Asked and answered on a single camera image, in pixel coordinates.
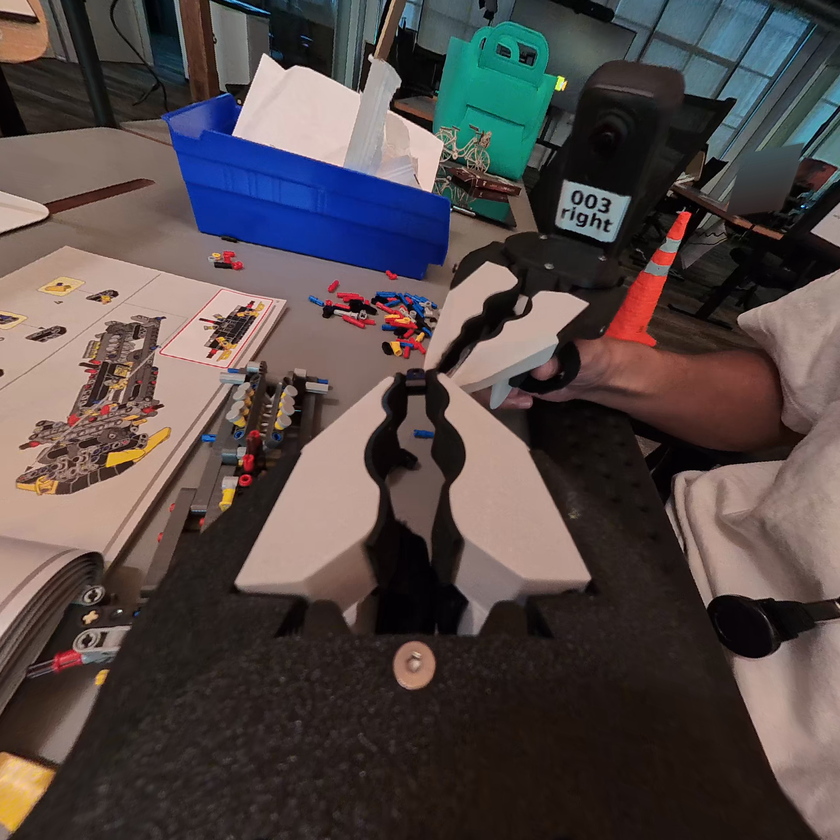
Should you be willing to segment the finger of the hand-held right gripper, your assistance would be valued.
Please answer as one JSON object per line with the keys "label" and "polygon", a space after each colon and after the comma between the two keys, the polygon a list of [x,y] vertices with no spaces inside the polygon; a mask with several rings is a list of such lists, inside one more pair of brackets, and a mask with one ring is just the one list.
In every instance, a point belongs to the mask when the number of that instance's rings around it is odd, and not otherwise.
{"label": "finger of the hand-held right gripper", "polygon": [[483,328],[512,312],[519,279],[509,268],[485,262],[453,287],[427,346],[425,371],[449,371]]}
{"label": "finger of the hand-held right gripper", "polygon": [[512,380],[545,364],[559,345],[559,333],[589,307],[570,293],[540,291],[531,309],[506,321],[498,334],[480,340],[453,373],[464,392],[490,389],[509,394]]}

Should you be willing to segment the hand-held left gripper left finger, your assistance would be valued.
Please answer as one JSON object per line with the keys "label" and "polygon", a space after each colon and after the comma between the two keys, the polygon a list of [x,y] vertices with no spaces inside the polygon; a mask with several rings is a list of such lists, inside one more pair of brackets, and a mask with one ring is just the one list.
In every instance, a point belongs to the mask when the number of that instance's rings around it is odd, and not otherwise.
{"label": "hand-held left gripper left finger", "polygon": [[238,591],[332,602],[351,631],[375,630],[400,543],[387,479],[406,418],[404,377],[385,378],[301,450]]}

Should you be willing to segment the lego car chassis model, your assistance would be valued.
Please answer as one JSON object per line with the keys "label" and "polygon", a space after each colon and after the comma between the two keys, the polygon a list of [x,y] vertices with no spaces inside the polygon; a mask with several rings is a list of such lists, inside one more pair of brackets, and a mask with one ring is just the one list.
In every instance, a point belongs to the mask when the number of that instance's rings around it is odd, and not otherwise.
{"label": "lego car chassis model", "polygon": [[103,578],[103,560],[80,549],[2,537],[2,838],[30,813],[92,709],[141,608],[175,565],[175,553],[209,529],[279,458],[284,435],[312,430],[327,380],[303,369],[270,376],[265,362],[221,376],[224,409],[199,449],[196,487],[170,495],[163,530],[140,582]]}

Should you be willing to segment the brown wooden case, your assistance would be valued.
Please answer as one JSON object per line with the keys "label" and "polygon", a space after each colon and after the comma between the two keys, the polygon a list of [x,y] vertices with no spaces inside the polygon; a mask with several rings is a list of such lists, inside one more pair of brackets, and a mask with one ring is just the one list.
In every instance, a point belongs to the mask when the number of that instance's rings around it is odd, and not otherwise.
{"label": "brown wooden case", "polygon": [[522,185],[516,182],[463,164],[449,162],[444,166],[444,172],[455,186],[477,198],[501,202],[510,196],[519,196],[522,191]]}

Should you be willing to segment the green felt bag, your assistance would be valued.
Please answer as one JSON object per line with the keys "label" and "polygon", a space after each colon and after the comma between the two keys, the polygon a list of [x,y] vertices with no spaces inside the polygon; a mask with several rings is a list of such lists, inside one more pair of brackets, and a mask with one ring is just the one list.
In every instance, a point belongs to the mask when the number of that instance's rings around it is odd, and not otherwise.
{"label": "green felt bag", "polygon": [[489,171],[522,177],[556,84],[546,72],[550,48],[538,31],[513,22],[451,37],[434,111],[434,132],[470,126],[489,131]]}

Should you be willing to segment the teal flat board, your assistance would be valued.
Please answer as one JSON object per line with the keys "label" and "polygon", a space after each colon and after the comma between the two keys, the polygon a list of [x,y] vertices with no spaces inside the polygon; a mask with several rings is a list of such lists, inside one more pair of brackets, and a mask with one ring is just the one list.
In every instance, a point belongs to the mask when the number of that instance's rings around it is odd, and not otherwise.
{"label": "teal flat board", "polygon": [[517,227],[508,196],[504,194],[491,194],[487,197],[452,189],[449,201],[453,212],[510,230]]}

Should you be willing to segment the blue plastic bin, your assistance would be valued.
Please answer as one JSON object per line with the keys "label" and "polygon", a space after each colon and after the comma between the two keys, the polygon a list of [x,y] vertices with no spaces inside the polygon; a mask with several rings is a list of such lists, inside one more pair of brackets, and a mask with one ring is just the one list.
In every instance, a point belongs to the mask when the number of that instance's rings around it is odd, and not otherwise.
{"label": "blue plastic bin", "polygon": [[237,138],[239,112],[226,93],[162,117],[202,233],[419,280],[445,263],[446,198]]}

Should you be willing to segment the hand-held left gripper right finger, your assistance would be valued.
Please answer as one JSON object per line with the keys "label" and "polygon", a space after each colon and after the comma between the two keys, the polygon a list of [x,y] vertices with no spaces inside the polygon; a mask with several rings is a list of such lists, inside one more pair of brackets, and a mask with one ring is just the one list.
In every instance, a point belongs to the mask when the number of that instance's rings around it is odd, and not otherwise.
{"label": "hand-held left gripper right finger", "polygon": [[475,635],[499,602],[585,589],[591,575],[528,446],[446,375],[425,375],[441,489],[437,627]]}

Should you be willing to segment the person's right hand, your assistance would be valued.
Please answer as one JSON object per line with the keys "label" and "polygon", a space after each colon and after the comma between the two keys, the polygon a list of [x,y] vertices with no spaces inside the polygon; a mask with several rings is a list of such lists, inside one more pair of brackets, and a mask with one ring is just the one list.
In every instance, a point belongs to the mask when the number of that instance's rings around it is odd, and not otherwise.
{"label": "person's right hand", "polygon": [[499,405],[502,409],[526,410],[536,400],[550,403],[563,403],[575,399],[591,402],[607,393],[607,387],[613,383],[618,371],[618,363],[623,352],[623,342],[601,338],[597,340],[576,340],[574,342],[580,358],[578,374],[573,381],[558,391],[545,394],[531,394],[518,388],[512,388],[506,399]]}

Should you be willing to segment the wooden support beam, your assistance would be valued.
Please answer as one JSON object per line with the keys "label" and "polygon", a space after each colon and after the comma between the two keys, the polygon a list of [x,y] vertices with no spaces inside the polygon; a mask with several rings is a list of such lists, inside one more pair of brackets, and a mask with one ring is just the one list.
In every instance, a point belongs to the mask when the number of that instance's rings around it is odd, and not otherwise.
{"label": "wooden support beam", "polygon": [[182,30],[192,99],[202,102],[220,93],[209,1],[180,1]]}

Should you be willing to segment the person's right forearm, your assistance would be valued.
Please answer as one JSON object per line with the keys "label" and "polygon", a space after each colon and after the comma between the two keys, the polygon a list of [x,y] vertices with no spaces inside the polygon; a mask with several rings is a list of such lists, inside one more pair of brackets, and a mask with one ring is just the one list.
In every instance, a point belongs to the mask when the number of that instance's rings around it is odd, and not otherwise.
{"label": "person's right forearm", "polygon": [[630,417],[689,444],[752,453],[795,445],[781,376],[764,353],[675,353],[617,341],[610,388]]}

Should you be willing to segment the black office chair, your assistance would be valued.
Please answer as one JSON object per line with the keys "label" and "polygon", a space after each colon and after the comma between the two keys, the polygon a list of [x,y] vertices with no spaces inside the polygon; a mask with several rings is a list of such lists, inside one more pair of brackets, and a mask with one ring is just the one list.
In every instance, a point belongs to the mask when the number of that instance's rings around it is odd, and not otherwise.
{"label": "black office chair", "polygon": [[685,94],[673,115],[652,180],[654,199],[659,199],[686,166],[707,144],[734,105],[735,98],[710,99]]}

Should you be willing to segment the black metal pole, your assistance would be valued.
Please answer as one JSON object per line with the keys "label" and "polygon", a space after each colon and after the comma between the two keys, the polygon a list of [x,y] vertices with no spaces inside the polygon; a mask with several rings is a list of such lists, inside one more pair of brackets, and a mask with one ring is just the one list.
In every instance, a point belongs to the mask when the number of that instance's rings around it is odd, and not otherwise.
{"label": "black metal pole", "polygon": [[101,128],[117,129],[119,123],[110,102],[86,2],[61,1],[60,4],[65,15],[70,40],[76,52],[95,124]]}

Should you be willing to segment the orange traffic cone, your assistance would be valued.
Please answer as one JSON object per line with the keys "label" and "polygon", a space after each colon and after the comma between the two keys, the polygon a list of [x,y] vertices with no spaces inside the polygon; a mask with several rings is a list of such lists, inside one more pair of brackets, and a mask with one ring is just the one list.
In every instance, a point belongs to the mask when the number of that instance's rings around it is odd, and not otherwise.
{"label": "orange traffic cone", "polygon": [[664,242],[656,249],[627,291],[622,306],[605,331],[605,337],[655,347],[656,339],[648,333],[648,326],[655,314],[690,218],[691,212],[687,210],[677,215]]}

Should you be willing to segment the pile of mixed lego pins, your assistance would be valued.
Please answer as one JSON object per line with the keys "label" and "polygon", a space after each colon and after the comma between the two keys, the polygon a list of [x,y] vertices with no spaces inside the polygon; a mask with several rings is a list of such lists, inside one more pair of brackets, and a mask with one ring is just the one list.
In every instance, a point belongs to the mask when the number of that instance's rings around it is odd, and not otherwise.
{"label": "pile of mixed lego pins", "polygon": [[410,291],[388,288],[366,297],[341,290],[335,280],[323,294],[307,295],[325,321],[342,322],[381,336],[381,348],[390,358],[425,356],[438,326],[442,308],[432,299]]}

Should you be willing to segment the lego instruction booklet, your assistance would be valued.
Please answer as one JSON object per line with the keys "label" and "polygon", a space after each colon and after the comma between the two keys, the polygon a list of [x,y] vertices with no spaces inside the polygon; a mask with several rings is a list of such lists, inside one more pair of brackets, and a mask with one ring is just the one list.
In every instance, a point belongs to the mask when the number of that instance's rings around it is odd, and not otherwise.
{"label": "lego instruction booklet", "polygon": [[3,709],[286,305],[70,247],[2,278]]}

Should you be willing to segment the miniature white bicycle model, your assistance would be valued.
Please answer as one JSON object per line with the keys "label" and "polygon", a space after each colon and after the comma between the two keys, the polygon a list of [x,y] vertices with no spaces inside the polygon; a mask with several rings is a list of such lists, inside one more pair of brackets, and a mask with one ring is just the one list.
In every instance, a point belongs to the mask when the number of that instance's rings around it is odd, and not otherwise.
{"label": "miniature white bicycle model", "polygon": [[470,125],[469,128],[474,135],[463,145],[459,145],[458,127],[441,127],[435,132],[435,137],[443,144],[440,162],[460,162],[474,172],[487,173],[490,167],[489,146],[492,132],[483,131],[474,125]]}

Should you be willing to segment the white paper bags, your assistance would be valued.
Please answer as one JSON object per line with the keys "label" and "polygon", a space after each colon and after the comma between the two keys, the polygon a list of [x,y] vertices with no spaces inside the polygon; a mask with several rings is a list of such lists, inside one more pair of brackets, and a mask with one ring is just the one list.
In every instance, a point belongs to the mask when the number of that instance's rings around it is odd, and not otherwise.
{"label": "white paper bags", "polygon": [[433,191],[442,141],[391,109],[400,78],[375,59],[362,93],[262,56],[232,134],[352,172]]}

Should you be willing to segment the white metal stand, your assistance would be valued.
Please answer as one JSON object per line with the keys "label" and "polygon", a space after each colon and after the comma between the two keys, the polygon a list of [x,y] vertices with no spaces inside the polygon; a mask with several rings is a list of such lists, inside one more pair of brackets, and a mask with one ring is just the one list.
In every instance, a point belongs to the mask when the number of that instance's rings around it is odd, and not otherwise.
{"label": "white metal stand", "polygon": [[1,192],[1,235],[38,224],[48,217],[47,206],[21,196]]}

